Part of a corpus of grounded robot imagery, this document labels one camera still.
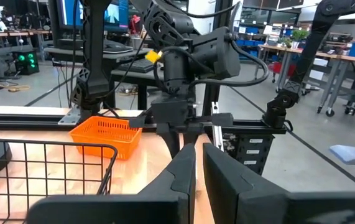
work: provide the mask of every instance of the label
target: label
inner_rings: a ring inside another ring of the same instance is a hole
[[[263,139],[251,139],[249,140],[249,143],[262,143]]]
[[[247,150],[246,154],[258,154],[260,153],[260,150]]]
[[[240,27],[238,32],[244,34],[246,32],[246,27]]]
[[[256,165],[256,161],[244,161],[244,165]]]

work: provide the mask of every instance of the yellow tag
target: yellow tag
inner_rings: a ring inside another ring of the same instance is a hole
[[[150,50],[150,52],[147,53],[147,55],[145,56],[145,58],[152,62],[155,63],[161,56],[162,54],[157,54],[156,52],[154,52],[153,50]]]

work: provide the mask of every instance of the orange basket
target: orange basket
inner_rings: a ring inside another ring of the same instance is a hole
[[[92,116],[70,131],[74,142],[109,144],[118,150],[117,159],[129,159],[141,138],[142,128],[130,128],[129,121]],[[101,156],[101,147],[76,147],[81,154]],[[103,157],[112,158],[114,151],[103,148]]]

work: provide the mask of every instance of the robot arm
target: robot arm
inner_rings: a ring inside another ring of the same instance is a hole
[[[355,0],[323,0],[315,12],[311,34],[307,39],[297,67],[277,97],[267,104],[263,122],[273,128],[283,128],[286,109],[291,108],[299,99],[302,82],[311,69],[318,47],[325,35],[340,16],[355,13]]]

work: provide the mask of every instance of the keyboard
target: keyboard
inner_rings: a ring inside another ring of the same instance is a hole
[[[118,67],[119,70],[124,70],[126,71],[129,66],[130,62],[124,63]],[[129,69],[130,72],[138,72],[138,73],[147,73],[151,72],[154,69],[154,64],[147,59],[143,58],[140,60],[135,60],[133,62],[132,67]]]

